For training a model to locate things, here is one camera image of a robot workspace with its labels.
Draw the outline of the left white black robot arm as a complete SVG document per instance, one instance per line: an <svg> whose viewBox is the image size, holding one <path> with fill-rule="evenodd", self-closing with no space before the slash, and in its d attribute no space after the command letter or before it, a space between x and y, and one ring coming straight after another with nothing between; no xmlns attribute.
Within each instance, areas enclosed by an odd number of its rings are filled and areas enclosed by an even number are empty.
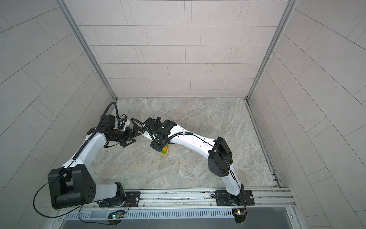
<svg viewBox="0 0 366 229"><path fill-rule="evenodd" d="M51 205L54 209L77 207L97 202L100 208L119 208L124 205L137 207L140 192L125 192L121 183L97 185L89 173L98 152L116 142L127 147L139 136L136 127L129 127L129 120L118 121L107 115L98 127L87 132L85 141L62 167L48 174Z"/></svg>

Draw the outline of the left green circuit board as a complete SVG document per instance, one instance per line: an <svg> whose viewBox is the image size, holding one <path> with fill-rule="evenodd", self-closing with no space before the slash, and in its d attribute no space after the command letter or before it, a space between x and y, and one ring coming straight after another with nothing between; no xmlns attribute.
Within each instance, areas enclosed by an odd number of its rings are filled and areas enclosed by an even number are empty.
<svg viewBox="0 0 366 229"><path fill-rule="evenodd" d="M108 215L107 219L108 220L123 220L125 213L126 213L126 211L124 211L124 210L114 211Z"/></svg>

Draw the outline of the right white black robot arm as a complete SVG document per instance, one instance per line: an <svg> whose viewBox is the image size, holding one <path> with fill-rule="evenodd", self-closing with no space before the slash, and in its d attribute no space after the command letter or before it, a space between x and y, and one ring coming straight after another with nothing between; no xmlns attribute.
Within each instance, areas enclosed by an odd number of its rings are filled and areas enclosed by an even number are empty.
<svg viewBox="0 0 366 229"><path fill-rule="evenodd" d="M178 144L187 147L208 160L208 169L220 177L226 187L224 197L216 196L221 200L221 206L249 206L254 205L253 195L245 190L240 182L233 161L233 153L224 138L206 138L190 132L171 120L160 121L148 118L141 122L135 118L131 123L147 139L151 140L150 147L157 152L163 152L168 144Z"/></svg>

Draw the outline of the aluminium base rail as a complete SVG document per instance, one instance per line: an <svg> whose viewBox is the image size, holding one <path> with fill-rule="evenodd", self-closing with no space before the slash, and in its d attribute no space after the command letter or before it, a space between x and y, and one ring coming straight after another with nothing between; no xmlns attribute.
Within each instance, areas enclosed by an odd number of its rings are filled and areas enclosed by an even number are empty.
<svg viewBox="0 0 366 229"><path fill-rule="evenodd" d="M239 194L240 203L234 205L224 189L131 189L126 190L126 200L121 205L94 200L87 208L108 210L152 209L208 209L295 207L295 199L288 188L250 187Z"/></svg>

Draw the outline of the right circuit board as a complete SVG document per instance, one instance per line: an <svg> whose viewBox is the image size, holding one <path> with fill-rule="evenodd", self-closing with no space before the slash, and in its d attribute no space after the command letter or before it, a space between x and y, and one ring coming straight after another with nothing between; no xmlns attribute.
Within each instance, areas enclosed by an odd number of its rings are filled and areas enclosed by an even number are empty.
<svg viewBox="0 0 366 229"><path fill-rule="evenodd" d="M247 218L246 209L232 209L232 215L236 223L244 223Z"/></svg>

